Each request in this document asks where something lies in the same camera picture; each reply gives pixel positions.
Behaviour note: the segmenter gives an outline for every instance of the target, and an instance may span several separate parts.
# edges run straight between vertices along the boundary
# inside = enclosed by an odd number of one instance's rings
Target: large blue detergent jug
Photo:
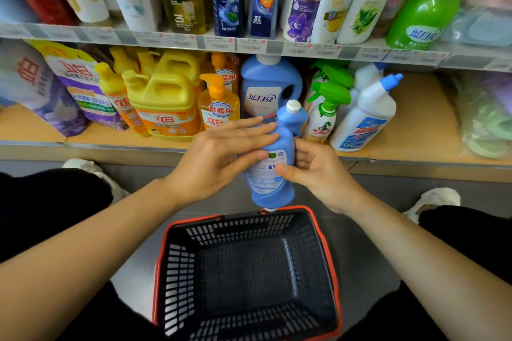
[[[275,173],[275,165],[292,165],[295,161],[295,140],[290,130],[278,125],[272,133],[278,133],[279,139],[263,148],[268,158],[256,163],[245,172],[249,186],[253,191],[253,201],[260,208],[273,211],[289,204],[295,197],[293,185]]]
[[[280,55],[258,54],[242,65],[242,117],[263,116],[275,121],[280,107],[297,100],[302,92],[302,78],[289,60]]]
[[[292,135],[298,138],[308,117],[308,113],[297,100],[288,100],[286,105],[278,110],[277,124],[288,128]]]

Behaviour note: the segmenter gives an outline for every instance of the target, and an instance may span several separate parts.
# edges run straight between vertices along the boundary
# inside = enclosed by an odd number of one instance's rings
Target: floor
[[[23,176],[60,167],[57,162],[0,161],[0,171]],[[104,170],[130,192],[152,179],[169,174],[171,168],[104,165]],[[404,212],[421,193],[436,187],[450,187],[462,196],[462,205],[502,216],[512,216],[512,184],[466,182],[420,178],[355,176],[370,193]],[[368,239],[349,218],[335,215],[305,188],[296,191],[293,202],[307,205],[317,215],[319,225],[329,241],[341,285],[343,327],[358,322],[384,294],[398,287],[399,277]],[[149,237],[114,275],[113,282],[121,298],[137,312],[151,315],[154,266],[159,254],[163,231],[170,221],[210,214],[231,214],[257,210],[245,178],[239,177],[213,198],[198,202],[178,212]]]

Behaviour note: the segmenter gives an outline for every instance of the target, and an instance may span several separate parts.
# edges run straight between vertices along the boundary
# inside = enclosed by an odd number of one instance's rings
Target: person's left hand
[[[268,158],[268,152],[260,148],[274,143],[279,135],[268,135],[275,130],[275,123],[255,127],[262,121],[261,116],[230,121],[195,136],[178,166],[164,179],[179,209],[211,197],[240,173]]]

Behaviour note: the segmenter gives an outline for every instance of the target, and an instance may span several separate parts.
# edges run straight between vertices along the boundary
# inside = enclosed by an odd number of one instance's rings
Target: sneaker
[[[112,178],[103,172],[103,169],[94,162],[85,159],[73,158],[69,159],[62,165],[63,169],[81,169],[88,173],[95,174],[109,184],[112,189],[112,203],[111,205],[121,201],[130,195],[126,190],[122,189]]]
[[[421,195],[418,202],[414,204],[412,208],[410,208],[404,214],[416,224],[419,224],[419,215],[426,205],[433,206],[441,206],[441,205],[451,205],[451,206],[460,206],[460,194],[457,191],[450,188],[435,188],[430,189],[428,192],[425,192]]]

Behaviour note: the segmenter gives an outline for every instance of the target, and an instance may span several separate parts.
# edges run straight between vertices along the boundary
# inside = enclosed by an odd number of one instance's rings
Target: hand
[[[262,116],[230,121],[194,138],[178,166],[164,179],[178,208],[211,197],[240,173],[268,158],[268,152],[260,148],[274,143],[279,134],[268,135],[275,130],[275,123],[255,127],[262,121]]]
[[[306,186],[335,213],[350,214],[370,195],[352,178],[334,150],[326,145],[295,139],[295,164],[278,164],[275,172]]]

